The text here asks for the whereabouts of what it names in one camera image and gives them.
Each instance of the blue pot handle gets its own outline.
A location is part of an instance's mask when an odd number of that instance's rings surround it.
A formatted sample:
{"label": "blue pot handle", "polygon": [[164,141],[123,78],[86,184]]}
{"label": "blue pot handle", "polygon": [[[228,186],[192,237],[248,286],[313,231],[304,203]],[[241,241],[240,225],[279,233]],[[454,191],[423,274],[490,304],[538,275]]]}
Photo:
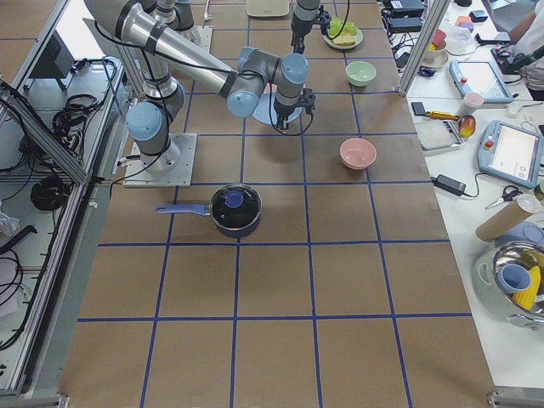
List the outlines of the blue pot handle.
{"label": "blue pot handle", "polygon": [[206,204],[172,204],[169,206],[156,206],[157,214],[197,214],[202,217],[210,215],[210,206]]}

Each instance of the food on plate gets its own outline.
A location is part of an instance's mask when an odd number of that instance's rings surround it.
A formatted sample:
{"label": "food on plate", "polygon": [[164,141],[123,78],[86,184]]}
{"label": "food on plate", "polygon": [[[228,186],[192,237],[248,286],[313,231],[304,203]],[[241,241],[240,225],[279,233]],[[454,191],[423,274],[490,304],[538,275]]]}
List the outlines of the food on plate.
{"label": "food on plate", "polygon": [[342,34],[341,36],[333,39],[332,43],[340,47],[349,47],[351,45],[355,45],[355,37],[351,34]]}
{"label": "food on plate", "polygon": [[[329,28],[329,36],[336,36],[340,32],[342,24],[343,20],[340,19],[340,17],[332,17],[331,28]],[[355,26],[353,21],[346,21],[346,25],[342,30],[342,35],[344,34],[351,34],[352,36],[355,36],[357,34],[357,27]]]}

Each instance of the green bowl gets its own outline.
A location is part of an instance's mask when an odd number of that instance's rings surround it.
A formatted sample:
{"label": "green bowl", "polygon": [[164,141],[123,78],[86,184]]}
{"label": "green bowl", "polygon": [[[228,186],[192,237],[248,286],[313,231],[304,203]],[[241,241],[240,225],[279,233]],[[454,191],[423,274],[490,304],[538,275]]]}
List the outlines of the green bowl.
{"label": "green bowl", "polygon": [[348,82],[354,87],[365,87],[376,77],[376,68],[366,61],[354,61],[346,66]]}

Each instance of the person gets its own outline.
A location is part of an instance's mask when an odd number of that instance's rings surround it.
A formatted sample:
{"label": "person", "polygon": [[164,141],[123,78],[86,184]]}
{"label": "person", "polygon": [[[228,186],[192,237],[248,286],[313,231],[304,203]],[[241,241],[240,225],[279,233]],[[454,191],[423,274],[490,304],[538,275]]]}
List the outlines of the person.
{"label": "person", "polygon": [[[513,56],[530,54],[544,46],[544,0],[526,15],[509,33]],[[525,85],[534,100],[544,100],[544,58],[520,70]]]}

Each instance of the electronic equipment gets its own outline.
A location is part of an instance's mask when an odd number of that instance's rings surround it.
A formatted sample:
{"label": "electronic equipment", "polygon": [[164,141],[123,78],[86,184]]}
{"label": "electronic equipment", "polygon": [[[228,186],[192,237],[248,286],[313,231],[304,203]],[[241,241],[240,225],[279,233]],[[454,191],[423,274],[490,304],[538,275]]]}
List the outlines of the electronic equipment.
{"label": "electronic equipment", "polygon": [[513,101],[501,73],[489,61],[453,60],[450,74],[461,96],[477,92],[484,97],[485,104],[509,104]]}
{"label": "electronic equipment", "polygon": [[397,65],[397,68],[404,68],[408,63],[409,58],[410,53],[404,52],[399,58],[395,59],[394,63]]}
{"label": "electronic equipment", "polygon": [[519,74],[519,69],[536,62],[544,56],[544,45],[529,54],[517,54],[513,56],[506,48],[499,47],[491,50],[499,69],[503,74]]}
{"label": "electronic equipment", "polygon": [[504,75],[514,75],[519,73],[518,70],[514,69],[512,65],[513,56],[507,50],[503,48],[493,48],[491,50],[491,55],[498,65],[499,70],[501,70]]}
{"label": "electronic equipment", "polygon": [[431,177],[433,184],[439,189],[448,191],[456,196],[463,196],[467,185],[455,180],[454,178],[439,174],[438,177]]}
{"label": "electronic equipment", "polygon": [[481,45],[510,43],[510,36],[504,31],[497,32],[493,37],[486,37],[485,34],[478,33],[474,39]]}
{"label": "electronic equipment", "polygon": [[544,136],[493,121],[480,141],[479,168],[484,173],[533,189],[537,185],[543,147]]}
{"label": "electronic equipment", "polygon": [[419,32],[423,23],[418,17],[405,17],[403,19],[389,19],[388,31],[392,34],[399,32]]}
{"label": "electronic equipment", "polygon": [[66,44],[60,38],[59,33],[54,31],[29,78],[66,78],[73,64],[74,58]]}
{"label": "electronic equipment", "polygon": [[468,14],[468,17],[473,23],[483,23],[487,20],[488,15],[484,10],[473,10]]}
{"label": "electronic equipment", "polygon": [[425,106],[423,106],[423,102],[412,102],[411,108],[414,111],[415,116],[425,116],[427,113]]}
{"label": "electronic equipment", "polygon": [[470,7],[473,5],[473,0],[454,0],[458,6]]}
{"label": "electronic equipment", "polygon": [[250,17],[282,17],[289,14],[289,0],[246,0]]}
{"label": "electronic equipment", "polygon": [[402,17],[421,17],[425,7],[420,0],[385,0],[383,7],[393,19]]}

